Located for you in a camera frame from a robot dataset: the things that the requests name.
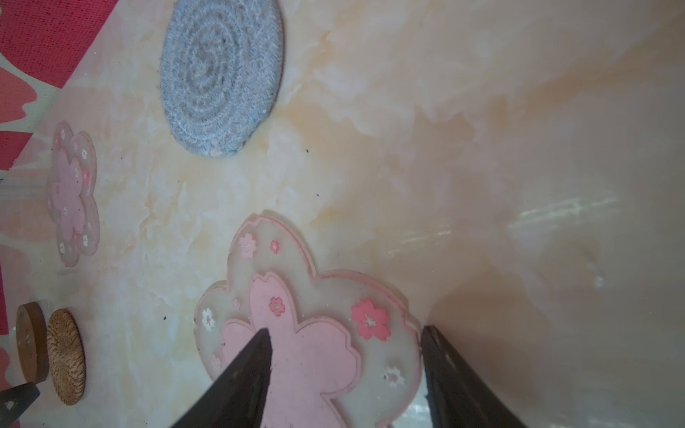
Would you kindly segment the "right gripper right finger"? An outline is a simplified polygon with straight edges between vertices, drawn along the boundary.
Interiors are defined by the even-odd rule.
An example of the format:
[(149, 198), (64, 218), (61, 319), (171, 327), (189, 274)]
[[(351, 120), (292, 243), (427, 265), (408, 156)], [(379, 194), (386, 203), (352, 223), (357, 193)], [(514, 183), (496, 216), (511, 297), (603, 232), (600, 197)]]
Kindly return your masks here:
[(420, 347), (434, 427), (526, 427), (436, 326), (423, 328)]

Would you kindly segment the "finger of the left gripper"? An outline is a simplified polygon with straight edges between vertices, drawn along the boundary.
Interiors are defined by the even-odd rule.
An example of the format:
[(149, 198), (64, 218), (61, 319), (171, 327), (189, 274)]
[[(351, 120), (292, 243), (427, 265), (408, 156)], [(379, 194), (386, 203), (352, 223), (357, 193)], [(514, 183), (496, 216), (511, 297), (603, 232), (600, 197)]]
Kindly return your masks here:
[(25, 383), (0, 392), (1, 428), (10, 428), (18, 422), (39, 395), (40, 391), (35, 383)]

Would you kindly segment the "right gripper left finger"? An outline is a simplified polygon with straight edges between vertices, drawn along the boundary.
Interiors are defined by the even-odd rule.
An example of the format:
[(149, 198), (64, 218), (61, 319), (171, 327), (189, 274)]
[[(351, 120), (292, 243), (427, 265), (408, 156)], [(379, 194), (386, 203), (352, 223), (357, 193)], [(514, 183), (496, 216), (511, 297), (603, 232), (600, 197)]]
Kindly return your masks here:
[(262, 426), (271, 375), (269, 331), (259, 330), (174, 428)]

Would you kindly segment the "pink flower coaster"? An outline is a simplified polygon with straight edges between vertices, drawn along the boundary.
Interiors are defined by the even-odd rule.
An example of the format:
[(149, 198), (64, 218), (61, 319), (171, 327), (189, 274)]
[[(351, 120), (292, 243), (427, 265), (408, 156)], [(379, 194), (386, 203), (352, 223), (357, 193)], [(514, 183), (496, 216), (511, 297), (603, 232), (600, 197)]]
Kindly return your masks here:
[(194, 312), (194, 340), (212, 379), (260, 330), (273, 349), (265, 427), (388, 427), (422, 377), (418, 330), (406, 303), (351, 270), (318, 271), (280, 217), (246, 219), (224, 280)]
[(96, 179), (96, 148), (90, 135), (84, 131), (75, 134), (67, 122), (58, 123), (53, 134), (46, 202), (56, 227), (57, 250), (68, 268), (98, 250)]

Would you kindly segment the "grey woven round coaster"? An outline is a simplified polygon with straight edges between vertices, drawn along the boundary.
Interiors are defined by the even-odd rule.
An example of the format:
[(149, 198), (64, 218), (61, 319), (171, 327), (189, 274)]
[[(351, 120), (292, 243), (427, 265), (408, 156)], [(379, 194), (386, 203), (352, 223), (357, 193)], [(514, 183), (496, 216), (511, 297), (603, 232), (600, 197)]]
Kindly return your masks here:
[(278, 2), (178, 1), (160, 64), (171, 135), (195, 155), (239, 152), (276, 102), (284, 59)]

